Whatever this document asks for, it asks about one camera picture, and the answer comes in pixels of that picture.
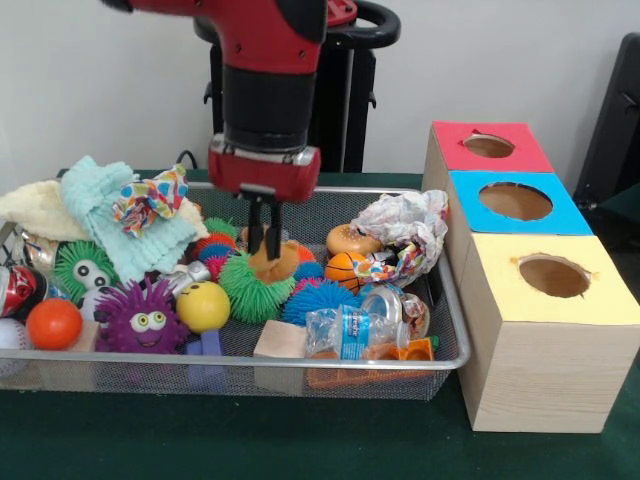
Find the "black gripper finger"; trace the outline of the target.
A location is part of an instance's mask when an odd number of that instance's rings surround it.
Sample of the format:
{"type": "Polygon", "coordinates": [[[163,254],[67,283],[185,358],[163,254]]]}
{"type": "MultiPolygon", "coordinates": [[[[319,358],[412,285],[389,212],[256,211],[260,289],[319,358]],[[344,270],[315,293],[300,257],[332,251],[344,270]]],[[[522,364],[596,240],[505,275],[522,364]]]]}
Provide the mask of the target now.
{"type": "Polygon", "coordinates": [[[270,224],[266,230],[266,250],[269,261],[278,260],[281,250],[281,204],[270,204],[270,224]]]}
{"type": "Polygon", "coordinates": [[[256,254],[264,237],[264,227],[261,222],[262,197],[253,195],[249,200],[249,221],[247,227],[247,246],[250,254],[256,254]]]}

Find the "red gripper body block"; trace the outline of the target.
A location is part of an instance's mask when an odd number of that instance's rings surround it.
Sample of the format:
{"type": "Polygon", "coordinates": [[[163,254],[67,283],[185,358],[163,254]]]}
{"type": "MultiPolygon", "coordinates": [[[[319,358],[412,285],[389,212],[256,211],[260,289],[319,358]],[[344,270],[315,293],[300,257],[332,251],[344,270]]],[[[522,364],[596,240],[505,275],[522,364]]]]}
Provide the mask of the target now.
{"type": "Polygon", "coordinates": [[[317,185],[321,152],[312,146],[289,153],[253,152],[232,146],[218,133],[210,142],[208,161],[209,179],[221,190],[302,203],[317,185]]]}

